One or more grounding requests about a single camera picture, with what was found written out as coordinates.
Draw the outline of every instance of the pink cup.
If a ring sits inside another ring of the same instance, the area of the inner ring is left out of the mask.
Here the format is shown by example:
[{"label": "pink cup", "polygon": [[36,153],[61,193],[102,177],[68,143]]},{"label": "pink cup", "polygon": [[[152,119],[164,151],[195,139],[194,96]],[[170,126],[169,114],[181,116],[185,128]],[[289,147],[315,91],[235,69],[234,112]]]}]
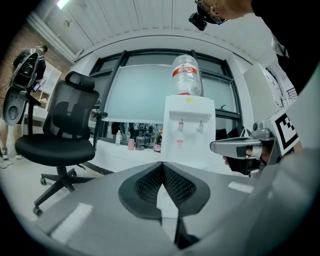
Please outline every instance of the pink cup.
[{"label": "pink cup", "polygon": [[133,138],[129,139],[128,150],[130,151],[135,150],[135,140]]}]

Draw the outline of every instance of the camera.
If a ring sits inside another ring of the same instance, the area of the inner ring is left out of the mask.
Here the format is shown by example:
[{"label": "camera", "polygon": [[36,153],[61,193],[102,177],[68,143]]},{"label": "camera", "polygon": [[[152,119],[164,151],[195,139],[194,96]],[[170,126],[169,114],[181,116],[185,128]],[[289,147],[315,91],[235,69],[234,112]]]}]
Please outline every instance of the camera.
[{"label": "camera", "polygon": [[220,18],[213,18],[209,14],[207,14],[203,9],[199,6],[197,7],[197,12],[193,13],[190,18],[189,22],[197,27],[198,30],[204,31],[208,25],[208,23],[221,25],[222,23],[226,22],[226,19]]},{"label": "camera", "polygon": [[191,14],[190,18],[189,18],[189,21],[195,25],[198,30],[200,31],[204,31],[208,25],[208,23],[206,21],[204,21],[200,15],[198,13],[193,13]]}]

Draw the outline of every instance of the black office chair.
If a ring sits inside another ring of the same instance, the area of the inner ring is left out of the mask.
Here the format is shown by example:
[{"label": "black office chair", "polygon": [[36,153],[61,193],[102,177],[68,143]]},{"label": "black office chair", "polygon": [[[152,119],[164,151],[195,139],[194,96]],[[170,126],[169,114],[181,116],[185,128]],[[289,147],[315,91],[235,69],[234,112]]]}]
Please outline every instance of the black office chair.
[{"label": "black office chair", "polygon": [[28,108],[28,135],[24,135],[15,143],[15,150],[26,159],[44,165],[56,167],[58,175],[41,174],[41,184],[46,180],[55,183],[35,202],[33,212],[39,216],[39,206],[63,187],[70,192],[75,190],[72,184],[85,183],[93,178],[77,177],[75,169],[67,172],[66,166],[79,165],[95,157],[98,141],[99,125],[105,112],[94,115],[96,125],[93,146],[89,141],[89,117],[97,102],[99,93],[94,90],[95,79],[74,71],[70,72],[65,81],[56,85],[48,116],[43,126],[44,134],[33,134],[33,109],[40,102],[25,91],[20,96],[26,99]]}]

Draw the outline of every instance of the chair seat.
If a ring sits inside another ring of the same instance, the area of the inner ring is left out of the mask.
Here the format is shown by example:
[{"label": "chair seat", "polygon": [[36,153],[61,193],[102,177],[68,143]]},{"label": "chair seat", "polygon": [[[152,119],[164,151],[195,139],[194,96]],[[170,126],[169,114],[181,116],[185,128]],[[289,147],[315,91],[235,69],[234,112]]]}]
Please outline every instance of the chair seat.
[{"label": "chair seat", "polygon": [[88,139],[65,139],[45,134],[25,135],[15,143],[15,150],[26,159],[44,166],[73,166],[95,157]]}]

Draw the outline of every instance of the chair headrest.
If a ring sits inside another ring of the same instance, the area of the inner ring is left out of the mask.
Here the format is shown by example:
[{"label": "chair headrest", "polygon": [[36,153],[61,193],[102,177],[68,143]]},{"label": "chair headrest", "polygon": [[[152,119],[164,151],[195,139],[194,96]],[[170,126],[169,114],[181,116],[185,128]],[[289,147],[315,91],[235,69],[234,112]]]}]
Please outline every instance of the chair headrest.
[{"label": "chair headrest", "polygon": [[71,71],[65,77],[65,82],[81,90],[92,91],[95,88],[95,79],[84,74]]}]

